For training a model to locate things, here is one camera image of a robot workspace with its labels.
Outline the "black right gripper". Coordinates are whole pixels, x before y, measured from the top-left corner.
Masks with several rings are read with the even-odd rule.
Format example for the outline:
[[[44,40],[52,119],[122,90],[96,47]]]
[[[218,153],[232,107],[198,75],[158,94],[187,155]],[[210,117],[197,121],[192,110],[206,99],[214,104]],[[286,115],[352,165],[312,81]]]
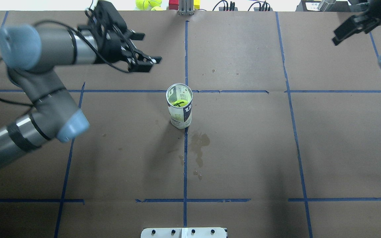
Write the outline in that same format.
[[[345,39],[358,33],[370,33],[373,29],[381,25],[381,0],[372,0],[369,3],[367,16],[352,15],[345,20],[336,30],[334,30],[334,45],[339,45]]]

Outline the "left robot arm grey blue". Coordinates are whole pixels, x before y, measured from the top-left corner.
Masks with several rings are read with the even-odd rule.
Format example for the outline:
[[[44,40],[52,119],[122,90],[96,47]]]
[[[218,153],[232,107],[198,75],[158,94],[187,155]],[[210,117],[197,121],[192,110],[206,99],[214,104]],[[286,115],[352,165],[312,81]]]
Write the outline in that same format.
[[[21,88],[35,111],[27,112],[0,129],[0,169],[42,145],[58,139],[69,142],[89,129],[89,121],[73,100],[56,66],[127,63],[126,73],[150,72],[162,60],[133,44],[145,34],[124,23],[88,23],[71,28],[35,25],[0,29],[0,61],[9,80]]]

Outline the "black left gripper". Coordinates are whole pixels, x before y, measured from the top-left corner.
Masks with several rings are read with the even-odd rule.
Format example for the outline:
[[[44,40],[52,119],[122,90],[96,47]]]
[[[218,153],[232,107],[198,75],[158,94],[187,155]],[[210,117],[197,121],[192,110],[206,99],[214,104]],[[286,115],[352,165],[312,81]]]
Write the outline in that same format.
[[[149,56],[141,50],[129,49],[127,42],[143,41],[145,33],[135,32],[126,29],[121,32],[121,37],[115,30],[104,31],[100,23],[91,24],[91,34],[97,44],[98,53],[109,63],[117,63],[119,61],[128,64],[128,72],[149,73],[155,64],[159,64],[163,57]]]

